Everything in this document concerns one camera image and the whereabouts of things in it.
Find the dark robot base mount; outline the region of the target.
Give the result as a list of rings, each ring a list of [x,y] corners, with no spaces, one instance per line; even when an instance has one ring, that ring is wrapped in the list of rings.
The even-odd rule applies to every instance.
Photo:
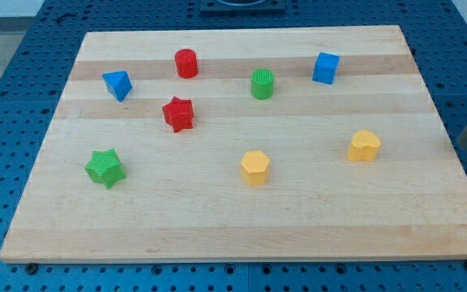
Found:
[[[284,12],[286,0],[199,0],[201,14]]]

